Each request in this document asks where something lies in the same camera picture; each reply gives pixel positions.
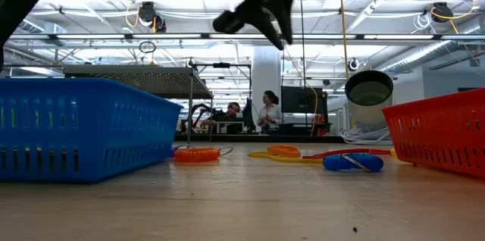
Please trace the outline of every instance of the metal rack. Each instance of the metal rack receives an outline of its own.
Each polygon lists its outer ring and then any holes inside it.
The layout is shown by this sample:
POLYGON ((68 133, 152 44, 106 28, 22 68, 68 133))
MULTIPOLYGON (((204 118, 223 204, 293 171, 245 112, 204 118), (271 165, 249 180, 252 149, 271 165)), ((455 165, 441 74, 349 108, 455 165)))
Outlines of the metal rack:
MULTIPOLYGON (((64 66, 66 77, 96 77, 116 80, 162 98, 213 99, 212 93, 191 67, 153 66, 64 66)), ((192 128, 187 130, 190 143, 192 128)))

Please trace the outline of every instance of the ceiling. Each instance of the ceiling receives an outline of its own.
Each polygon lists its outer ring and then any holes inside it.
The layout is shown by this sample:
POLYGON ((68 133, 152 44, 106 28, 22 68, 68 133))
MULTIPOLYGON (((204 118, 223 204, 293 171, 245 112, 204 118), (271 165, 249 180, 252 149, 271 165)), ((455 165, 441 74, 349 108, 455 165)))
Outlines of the ceiling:
MULTIPOLYGON (((31 23, 45 26, 54 23, 65 29, 66 33, 149 33, 149 29, 140 23, 130 27, 126 18, 131 23, 136 21, 136 9, 142 2, 154 2, 157 12, 164 18, 167 24, 167 33, 213 33, 212 20, 222 11, 234 8, 242 0, 39 0, 35 8, 26 17, 31 23)), ((434 2, 446 2, 455 15, 466 14, 471 10, 474 1, 474 10, 466 17, 456 21, 458 27, 482 13, 485 0, 343 0, 345 9, 346 27, 350 28, 347 33, 401 33, 419 34, 450 32, 450 23, 427 23, 425 17, 420 20, 426 26, 418 25, 420 13, 425 8, 433 7, 434 2), (372 6, 364 18, 359 15, 364 9, 372 6)), ((294 33, 342 33, 342 21, 339 14, 340 0, 295 0, 292 9, 292 22, 294 33)), ((25 34, 24 30, 16 33, 25 34)), ((240 33, 259 33, 254 27, 245 26, 240 33)), ((42 42, 19 42, 10 41, 19 49, 27 49, 30 52, 41 55, 44 58, 55 58, 56 49, 58 57, 62 57, 64 64, 147 64, 152 60, 151 55, 143 61, 142 55, 134 60, 133 53, 139 54, 136 44, 127 45, 119 41, 105 41, 100 39, 95 44, 105 45, 110 48, 76 49, 82 41, 69 42, 69 48, 43 49, 42 42)), ((268 45, 253 41, 230 41, 212 43, 208 40, 163 40, 157 41, 158 50, 153 54, 153 61, 164 67, 185 66, 189 58, 198 63, 230 62, 250 64, 255 54, 255 45, 268 45)), ((381 54, 396 55, 412 48, 414 45, 393 44, 392 42, 360 45, 349 45, 347 55, 356 58, 360 62, 372 61, 381 54)), ((295 64, 286 68, 286 75, 297 77, 298 70, 302 70, 301 57, 303 46, 300 44, 286 47, 285 59, 294 59, 295 64)), ((306 73, 310 76, 335 76, 341 77, 345 72, 343 63, 343 45, 335 43, 311 43, 305 45, 305 58, 307 60, 306 73)), ((227 77, 227 80, 213 80, 208 82, 210 87, 233 88, 234 81, 230 79, 232 73, 227 70, 205 70, 206 75, 227 77)), ((238 80, 238 87, 243 89, 248 86, 247 81, 238 80)), ((285 83, 301 83, 298 80, 285 80, 285 83)), ((311 81, 321 85, 321 81, 311 81)))

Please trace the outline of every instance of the wooden table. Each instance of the wooden table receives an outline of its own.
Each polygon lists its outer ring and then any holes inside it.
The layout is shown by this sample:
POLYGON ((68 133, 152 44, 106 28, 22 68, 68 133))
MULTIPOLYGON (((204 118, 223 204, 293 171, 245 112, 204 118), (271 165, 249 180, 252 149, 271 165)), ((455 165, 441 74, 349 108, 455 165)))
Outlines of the wooden table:
POLYGON ((392 157, 366 174, 247 156, 265 147, 239 144, 216 163, 165 162, 95 185, 0 183, 2 240, 483 240, 482 180, 392 157))

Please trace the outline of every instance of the blue object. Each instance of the blue object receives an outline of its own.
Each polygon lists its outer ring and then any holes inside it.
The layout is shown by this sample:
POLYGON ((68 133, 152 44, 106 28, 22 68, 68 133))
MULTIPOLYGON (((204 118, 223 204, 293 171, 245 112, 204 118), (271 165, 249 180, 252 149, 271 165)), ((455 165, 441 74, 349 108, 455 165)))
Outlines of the blue object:
MULTIPOLYGON (((370 172, 378 172, 384 166, 381 158, 369 154, 346 154, 347 157, 364 165, 370 172)), ((324 167, 330 171, 361 169, 341 155, 331 155, 324 159, 324 167)))
POLYGON ((91 183, 160 162, 180 109, 112 80, 0 79, 0 180, 91 183))

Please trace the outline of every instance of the person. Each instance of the person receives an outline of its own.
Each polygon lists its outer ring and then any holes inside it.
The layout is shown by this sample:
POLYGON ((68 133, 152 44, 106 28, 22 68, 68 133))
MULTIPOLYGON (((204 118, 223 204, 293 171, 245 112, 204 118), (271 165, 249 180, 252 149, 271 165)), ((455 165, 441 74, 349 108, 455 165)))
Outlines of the person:
MULTIPOLYGON (((220 112, 212 115, 213 122, 224 122, 224 121, 235 121, 237 114, 241 111, 241 107, 236 102, 230 102, 227 105, 227 112, 220 112)), ((203 120, 203 125, 208 125, 211 123, 211 119, 203 120)))
POLYGON ((263 133, 270 129, 275 129, 281 124, 281 110, 278 106, 280 100, 274 92, 267 90, 263 95, 264 107, 259 111, 258 125, 262 127, 263 133))

